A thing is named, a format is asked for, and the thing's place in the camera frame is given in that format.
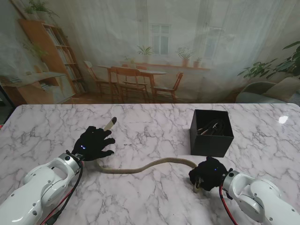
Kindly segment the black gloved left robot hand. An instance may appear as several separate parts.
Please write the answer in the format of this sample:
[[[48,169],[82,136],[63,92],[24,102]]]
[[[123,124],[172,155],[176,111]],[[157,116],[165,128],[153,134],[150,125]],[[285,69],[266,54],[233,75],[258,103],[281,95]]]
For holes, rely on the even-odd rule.
[[[80,135],[71,153],[77,155],[82,161],[93,161],[113,155],[112,150],[104,151],[108,145],[115,144],[114,138],[108,138],[111,133],[110,130],[104,131],[102,128],[89,126]]]

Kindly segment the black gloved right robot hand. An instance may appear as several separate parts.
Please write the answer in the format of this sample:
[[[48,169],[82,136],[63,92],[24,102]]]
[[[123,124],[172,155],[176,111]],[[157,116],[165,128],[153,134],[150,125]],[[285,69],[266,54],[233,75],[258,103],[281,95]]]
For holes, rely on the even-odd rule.
[[[189,172],[189,179],[194,185],[193,190],[198,192],[200,189],[211,191],[213,188],[221,186],[229,171],[213,157],[206,157],[206,160],[199,163],[197,167]]]

